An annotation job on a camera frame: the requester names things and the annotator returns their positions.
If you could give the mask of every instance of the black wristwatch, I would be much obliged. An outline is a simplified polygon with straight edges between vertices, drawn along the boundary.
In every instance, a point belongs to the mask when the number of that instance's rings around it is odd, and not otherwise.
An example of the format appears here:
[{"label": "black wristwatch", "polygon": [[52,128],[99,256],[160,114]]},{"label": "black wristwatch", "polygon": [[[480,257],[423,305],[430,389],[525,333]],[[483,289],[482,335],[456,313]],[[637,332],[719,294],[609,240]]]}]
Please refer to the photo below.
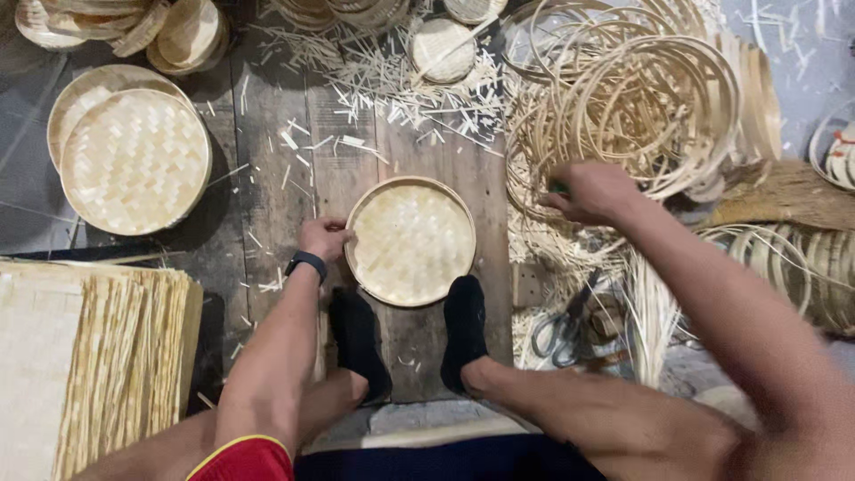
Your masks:
[{"label": "black wristwatch", "polygon": [[297,264],[301,262],[305,262],[308,265],[311,265],[318,271],[318,274],[321,275],[321,282],[323,284],[323,280],[327,278],[327,265],[324,264],[323,259],[317,257],[315,254],[311,254],[305,251],[297,251],[294,253],[294,257],[291,258],[291,262],[288,263],[288,267],[285,268],[285,275],[290,276],[294,271],[294,268],[297,267]]}]

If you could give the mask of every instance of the black sock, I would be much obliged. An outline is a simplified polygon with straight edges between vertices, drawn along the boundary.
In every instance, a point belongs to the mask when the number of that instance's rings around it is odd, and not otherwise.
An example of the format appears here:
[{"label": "black sock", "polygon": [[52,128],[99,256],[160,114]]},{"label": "black sock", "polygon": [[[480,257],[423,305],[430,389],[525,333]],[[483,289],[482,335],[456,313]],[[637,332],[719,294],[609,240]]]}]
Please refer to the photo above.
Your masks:
[{"label": "black sock", "polygon": [[365,401],[386,396],[392,389],[392,378],[377,353],[374,338],[374,311],[355,291],[333,289],[329,305],[329,323],[339,347],[339,367],[350,369],[369,380]]},{"label": "black sock", "polygon": [[468,363],[486,356],[484,342],[484,293],[474,276],[458,277],[445,300],[445,331],[448,345],[442,357],[439,374],[445,386],[465,394],[460,370]]}]

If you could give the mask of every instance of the hand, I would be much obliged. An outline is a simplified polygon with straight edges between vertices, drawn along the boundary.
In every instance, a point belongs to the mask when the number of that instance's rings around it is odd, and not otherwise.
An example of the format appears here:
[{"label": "hand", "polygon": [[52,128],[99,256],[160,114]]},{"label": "hand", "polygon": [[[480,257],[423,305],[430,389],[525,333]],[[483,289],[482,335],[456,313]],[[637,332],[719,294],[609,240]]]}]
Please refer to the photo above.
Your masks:
[{"label": "hand", "polygon": [[346,224],[345,219],[333,217],[304,222],[300,227],[300,250],[315,254],[327,264],[334,262],[341,257],[345,242],[355,237],[352,230],[345,229]]},{"label": "hand", "polygon": [[556,170],[552,178],[570,192],[550,193],[539,204],[560,210],[573,222],[615,227],[618,215],[627,206],[646,199],[618,165],[569,164]]}]

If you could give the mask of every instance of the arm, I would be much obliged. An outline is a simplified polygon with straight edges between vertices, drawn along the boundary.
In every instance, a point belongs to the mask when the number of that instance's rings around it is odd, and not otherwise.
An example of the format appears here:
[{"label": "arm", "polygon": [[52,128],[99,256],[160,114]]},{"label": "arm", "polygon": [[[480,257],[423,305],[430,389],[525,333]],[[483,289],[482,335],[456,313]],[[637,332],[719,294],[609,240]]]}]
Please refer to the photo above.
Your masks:
[{"label": "arm", "polygon": [[[303,224],[299,248],[329,265],[341,256],[351,233],[344,219]],[[288,277],[282,296],[229,374],[218,406],[215,445],[241,436],[274,437],[294,455],[304,386],[315,365],[320,276],[306,263]]]},{"label": "arm", "polygon": [[812,327],[766,282],[639,193],[619,167],[574,165],[557,178],[573,200],[550,194],[545,203],[569,220],[610,225],[626,235],[770,428],[822,430],[836,418],[831,413],[849,411],[848,382]]}]

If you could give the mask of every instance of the yellow stripe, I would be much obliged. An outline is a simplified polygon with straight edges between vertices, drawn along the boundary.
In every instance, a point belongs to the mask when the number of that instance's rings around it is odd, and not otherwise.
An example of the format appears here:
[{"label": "yellow stripe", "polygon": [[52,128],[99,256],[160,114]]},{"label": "yellow stripe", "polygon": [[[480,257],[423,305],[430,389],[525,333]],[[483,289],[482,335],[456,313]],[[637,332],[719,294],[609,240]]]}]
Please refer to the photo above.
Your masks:
[{"label": "yellow stripe", "polygon": [[288,456],[288,460],[291,461],[291,455],[288,454],[288,450],[285,449],[285,446],[278,439],[276,439],[275,437],[264,436],[263,434],[251,434],[249,436],[239,437],[238,439],[227,442],[226,444],[223,444],[222,446],[220,446],[219,449],[217,449],[216,451],[211,453],[210,456],[208,456],[207,458],[205,458],[204,461],[199,463],[199,466],[196,466],[196,469],[194,469],[193,471],[190,472],[189,475],[187,475],[187,478],[185,478],[185,481],[190,481],[190,478],[192,478],[194,474],[196,474],[200,469],[202,469],[206,464],[208,464],[211,460],[213,460],[219,453],[223,452],[225,449],[230,448],[239,442],[248,441],[250,439],[267,439],[268,441],[273,441],[276,444],[279,444],[279,447],[282,448],[283,451],[285,451],[285,456]]}]

